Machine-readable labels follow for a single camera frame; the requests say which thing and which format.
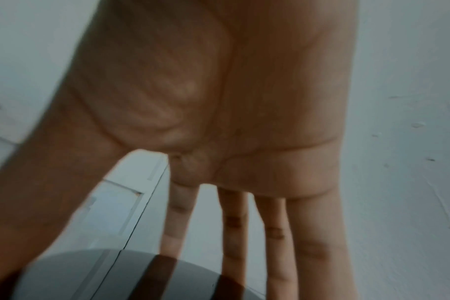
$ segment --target dark round table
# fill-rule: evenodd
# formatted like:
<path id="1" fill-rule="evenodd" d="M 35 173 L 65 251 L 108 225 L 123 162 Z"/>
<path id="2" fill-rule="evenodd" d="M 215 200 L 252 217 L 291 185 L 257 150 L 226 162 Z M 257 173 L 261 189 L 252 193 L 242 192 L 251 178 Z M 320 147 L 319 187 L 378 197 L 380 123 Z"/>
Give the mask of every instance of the dark round table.
<path id="1" fill-rule="evenodd" d="M 40 259 L 0 284 L 0 300 L 259 300 L 219 274 L 169 257 L 87 250 Z"/>

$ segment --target palm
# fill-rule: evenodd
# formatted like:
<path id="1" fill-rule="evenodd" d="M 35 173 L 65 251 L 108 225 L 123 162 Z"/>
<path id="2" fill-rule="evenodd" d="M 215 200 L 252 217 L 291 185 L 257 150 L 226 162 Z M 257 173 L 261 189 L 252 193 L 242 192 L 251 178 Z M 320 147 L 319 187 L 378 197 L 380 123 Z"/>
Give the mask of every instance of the palm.
<path id="1" fill-rule="evenodd" d="M 337 183 L 354 6 L 329 0 L 336 20 L 315 2 L 105 0 L 66 82 L 117 140 L 169 154 L 175 206 L 202 183 L 319 195 Z"/>

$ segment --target hand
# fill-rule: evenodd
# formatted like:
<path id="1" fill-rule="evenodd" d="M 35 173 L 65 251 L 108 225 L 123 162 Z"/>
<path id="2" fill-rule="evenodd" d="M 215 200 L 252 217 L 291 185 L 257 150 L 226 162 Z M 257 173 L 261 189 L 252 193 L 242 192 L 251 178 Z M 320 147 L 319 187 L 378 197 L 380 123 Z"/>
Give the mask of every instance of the hand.
<path id="1" fill-rule="evenodd" d="M 226 221 L 241 222 L 251 192 L 268 246 L 287 208 L 301 298 L 353 299 L 337 186 L 355 11 L 354 0 L 104 0 L 56 102 L 128 149 L 169 155 L 163 254 L 179 255 L 200 184 L 219 187 Z"/>

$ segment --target skin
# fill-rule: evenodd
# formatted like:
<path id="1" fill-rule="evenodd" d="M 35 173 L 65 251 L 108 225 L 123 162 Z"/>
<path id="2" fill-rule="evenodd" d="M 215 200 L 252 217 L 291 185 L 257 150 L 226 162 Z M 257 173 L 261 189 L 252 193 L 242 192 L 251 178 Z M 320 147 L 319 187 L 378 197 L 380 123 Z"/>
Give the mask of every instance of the skin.
<path id="1" fill-rule="evenodd" d="M 171 168 L 161 254 L 179 257 L 199 186 L 213 184 L 225 276 L 245 284 L 252 193 L 267 299 L 356 299 L 338 189 L 356 10 L 103 0 L 51 108 L 0 170 L 0 280 L 48 247 L 121 157 L 146 149 Z"/>

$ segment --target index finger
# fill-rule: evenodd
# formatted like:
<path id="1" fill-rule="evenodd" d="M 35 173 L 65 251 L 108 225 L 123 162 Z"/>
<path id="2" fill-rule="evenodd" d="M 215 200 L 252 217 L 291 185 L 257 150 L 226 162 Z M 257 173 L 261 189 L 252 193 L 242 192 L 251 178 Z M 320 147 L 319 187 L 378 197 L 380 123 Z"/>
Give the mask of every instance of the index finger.
<path id="1" fill-rule="evenodd" d="M 287 199 L 294 241 L 299 299 L 355 300 L 338 187 Z"/>

